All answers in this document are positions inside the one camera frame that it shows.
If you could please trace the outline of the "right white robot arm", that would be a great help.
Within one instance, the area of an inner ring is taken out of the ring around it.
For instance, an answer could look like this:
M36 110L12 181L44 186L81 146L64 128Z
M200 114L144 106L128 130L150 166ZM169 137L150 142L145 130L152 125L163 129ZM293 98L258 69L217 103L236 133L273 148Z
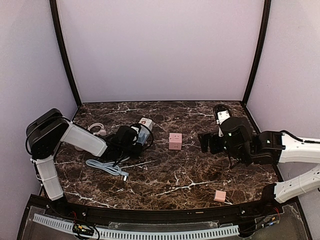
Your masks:
M263 202L284 203L320 187L320 141L298 138L282 130L249 134L242 130L224 133L198 134L201 151L215 155L226 153L228 158L249 166L284 163L314 163L311 170L290 180L274 182L262 190Z

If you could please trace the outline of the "pink cube socket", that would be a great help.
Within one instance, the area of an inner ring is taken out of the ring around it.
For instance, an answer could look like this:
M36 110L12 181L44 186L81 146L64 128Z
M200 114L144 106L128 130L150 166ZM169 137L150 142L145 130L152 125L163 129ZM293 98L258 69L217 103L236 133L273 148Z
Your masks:
M183 142L183 135L181 133L173 133L169 134L169 150L181 150L182 149L182 142Z

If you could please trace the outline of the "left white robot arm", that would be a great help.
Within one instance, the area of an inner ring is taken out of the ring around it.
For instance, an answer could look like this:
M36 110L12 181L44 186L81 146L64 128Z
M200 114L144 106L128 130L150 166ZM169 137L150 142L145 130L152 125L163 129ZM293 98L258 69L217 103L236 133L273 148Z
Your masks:
M115 167L145 151L144 144L150 135L151 130L139 122L131 126L122 125L110 136L98 136L52 108L27 127L25 149L31 156L47 197L57 201L64 197L54 164L55 149L60 143L77 147L102 161L111 162Z

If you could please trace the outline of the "blue cube plug adapter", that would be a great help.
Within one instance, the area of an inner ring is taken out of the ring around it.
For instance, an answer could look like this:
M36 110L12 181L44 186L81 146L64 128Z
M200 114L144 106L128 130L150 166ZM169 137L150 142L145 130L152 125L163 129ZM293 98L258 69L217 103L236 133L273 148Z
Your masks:
M148 137L149 137L149 134L147 132L140 131L138 134L137 143L144 145Z

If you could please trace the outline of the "white cube socket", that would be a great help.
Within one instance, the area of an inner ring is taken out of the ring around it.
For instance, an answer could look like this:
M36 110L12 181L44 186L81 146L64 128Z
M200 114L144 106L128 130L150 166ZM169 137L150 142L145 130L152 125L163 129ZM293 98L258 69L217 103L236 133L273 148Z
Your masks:
M142 117L139 123L147 127L149 130L153 129L154 122L149 118Z

